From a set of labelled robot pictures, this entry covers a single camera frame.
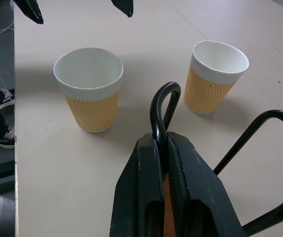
cup rim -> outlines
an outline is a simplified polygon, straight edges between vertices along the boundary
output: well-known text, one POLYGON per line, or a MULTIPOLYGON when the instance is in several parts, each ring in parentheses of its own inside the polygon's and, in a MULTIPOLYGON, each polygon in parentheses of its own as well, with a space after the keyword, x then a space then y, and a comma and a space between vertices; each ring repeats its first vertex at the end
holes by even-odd
POLYGON ((63 55, 55 62, 54 66, 53 66, 53 74, 54 74, 54 76, 56 77, 56 79, 57 79, 61 84, 65 85, 65 86, 67 86, 67 87, 73 88, 73 89, 85 90, 85 91, 103 89, 103 88, 112 86, 113 84, 117 83, 117 82, 121 79, 122 74, 123 74, 123 62, 122 62, 122 60, 121 60, 116 54, 114 54, 114 53, 112 53, 112 52, 110 52, 110 51, 107 51, 107 50, 105 50, 105 49, 102 49, 102 48, 95 48, 95 47, 78 48, 78 49, 76 49, 76 50, 72 50, 72 51, 70 51, 70 52, 68 52, 68 53, 63 54, 63 55), (94 87, 94 88, 82 88, 82 87, 72 86, 72 85, 69 85, 69 84, 65 83, 65 82, 62 81, 61 79, 59 79, 58 76, 57 76, 56 73, 55 73, 55 67, 56 67, 57 63, 58 63, 64 56, 66 56, 66 55, 68 55, 68 54, 70 54, 70 53, 73 53, 73 52, 75 52, 75 51, 78 51, 78 50, 83 50, 83 49, 98 49, 98 50, 103 50, 103 51, 106 51, 106 52, 108 52, 108 53, 114 55, 114 56, 120 61, 120 63, 121 63, 121 74, 118 76, 118 78, 117 78, 115 81, 113 81, 113 82, 111 82, 111 83, 109 83, 109 84, 107 84, 107 85, 103 85, 103 86, 99 86, 99 87, 94 87))
POLYGON ((236 48, 236 47, 234 47, 234 46, 232 46, 232 45, 230 45, 230 44, 223 43, 223 42, 219 42, 219 41, 214 41, 214 40, 203 40, 203 41, 200 41, 200 42, 198 42, 198 43, 196 43, 196 44, 194 45, 193 50, 192 50, 192 54, 193 54, 193 57, 195 58, 195 60, 196 60, 198 63, 200 63, 202 66, 207 67, 209 70, 211 70, 211 71, 213 71, 213 72, 220 73, 220 74, 223 74, 223 75, 237 75, 237 74, 241 74, 241 73, 245 72, 245 71, 249 68, 249 60, 248 60, 248 57, 247 57, 240 49, 238 49, 238 48, 236 48), (195 53, 194 53, 195 47, 196 47, 198 44, 204 43, 204 42, 212 42, 212 43, 218 43, 218 44, 226 45, 226 46, 228 46, 228 47, 230 47, 230 48, 233 48, 234 50, 238 51, 238 52, 243 56, 243 58, 245 59, 245 61, 247 62, 247 65, 246 65, 245 69, 242 70, 242 71, 239 71, 239 72, 229 73, 229 72, 224 72, 224 71, 221 71, 221 70, 214 69, 214 68, 212 68, 212 67, 206 65, 206 64, 203 63, 200 59, 198 59, 197 56, 196 56, 195 53))

orange paper cup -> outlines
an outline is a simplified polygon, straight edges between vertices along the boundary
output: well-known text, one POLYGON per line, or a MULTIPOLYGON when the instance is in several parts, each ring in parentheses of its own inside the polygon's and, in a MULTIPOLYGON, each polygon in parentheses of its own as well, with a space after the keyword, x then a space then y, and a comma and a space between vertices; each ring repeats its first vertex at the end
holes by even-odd
POLYGON ((209 114, 249 67, 237 48, 216 41, 202 41, 193 48, 184 102, 197 114, 209 114))
POLYGON ((63 55, 54 74, 70 110, 86 132, 102 132, 115 120, 122 61, 100 48, 82 48, 63 55))

zigzag pattern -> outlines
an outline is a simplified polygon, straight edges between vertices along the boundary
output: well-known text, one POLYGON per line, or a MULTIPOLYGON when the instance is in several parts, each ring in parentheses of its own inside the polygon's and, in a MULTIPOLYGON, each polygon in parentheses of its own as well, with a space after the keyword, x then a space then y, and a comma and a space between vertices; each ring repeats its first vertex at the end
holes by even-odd
POLYGON ((80 128, 88 132, 100 132, 109 128, 116 117, 119 91, 99 101, 85 101, 65 94, 68 105, 80 128))
POLYGON ((184 102, 194 111, 212 112, 234 84, 218 84, 207 81, 190 68, 185 86, 184 102))

floor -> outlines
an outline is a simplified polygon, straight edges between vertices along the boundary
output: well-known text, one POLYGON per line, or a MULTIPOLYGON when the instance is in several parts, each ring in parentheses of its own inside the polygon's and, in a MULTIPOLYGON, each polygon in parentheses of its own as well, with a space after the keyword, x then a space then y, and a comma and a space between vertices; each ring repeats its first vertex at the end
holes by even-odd
MULTIPOLYGON (((11 6, 3 4, 0 6, 0 30, 9 26, 14 19, 11 6)), ((14 88, 14 31, 6 31, 0 35, 0 77, 7 89, 14 88)), ((0 89, 4 88, 0 80, 0 89)), ((14 125, 14 107, 7 107, 1 111, 8 125, 14 125)), ((0 163, 13 160, 14 150, 0 148, 0 163)), ((11 182, 13 177, 0 180, 0 185, 11 182)), ((14 192, 3 190, 5 196, 14 198, 14 192)))

black wire frame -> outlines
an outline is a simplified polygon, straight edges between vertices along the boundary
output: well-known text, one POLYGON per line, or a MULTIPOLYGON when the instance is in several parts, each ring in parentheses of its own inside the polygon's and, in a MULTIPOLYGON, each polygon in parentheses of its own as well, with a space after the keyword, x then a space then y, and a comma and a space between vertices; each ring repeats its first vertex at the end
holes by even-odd
MULTIPOLYGON (((214 172, 216 175, 218 175, 226 167, 226 165, 247 143, 247 141, 253 136, 259 127, 265 123, 265 121, 271 118, 277 118, 283 121, 283 111, 269 110, 260 114, 245 130, 233 147, 227 152, 220 163, 215 167, 214 172)), ((266 214, 244 225, 243 230, 247 236, 252 236, 280 222, 283 222, 283 203, 266 214)))

